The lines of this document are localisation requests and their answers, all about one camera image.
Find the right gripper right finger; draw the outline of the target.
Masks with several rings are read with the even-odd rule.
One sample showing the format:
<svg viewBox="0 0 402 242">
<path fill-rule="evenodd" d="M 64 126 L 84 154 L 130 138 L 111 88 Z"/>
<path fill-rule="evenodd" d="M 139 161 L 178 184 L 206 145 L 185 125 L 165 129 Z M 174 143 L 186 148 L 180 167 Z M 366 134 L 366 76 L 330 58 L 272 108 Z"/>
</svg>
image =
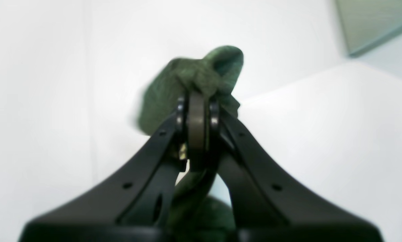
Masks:
<svg viewBox="0 0 402 242">
<path fill-rule="evenodd" d="M 289 175 L 241 121 L 210 102 L 217 172 L 236 228 L 228 242 L 382 242 L 379 229 Z"/>
</svg>

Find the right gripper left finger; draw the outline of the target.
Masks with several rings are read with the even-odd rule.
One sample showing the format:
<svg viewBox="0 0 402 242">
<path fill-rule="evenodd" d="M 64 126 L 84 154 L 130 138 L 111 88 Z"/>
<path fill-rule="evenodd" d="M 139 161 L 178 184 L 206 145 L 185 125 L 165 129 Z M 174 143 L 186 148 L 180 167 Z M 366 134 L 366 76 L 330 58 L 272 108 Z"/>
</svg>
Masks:
<svg viewBox="0 0 402 242">
<path fill-rule="evenodd" d="M 168 242 L 175 181 L 190 161 L 202 171 L 207 101 L 184 95 L 176 110 L 118 171 L 78 198 L 30 221 L 21 242 Z"/>
</svg>

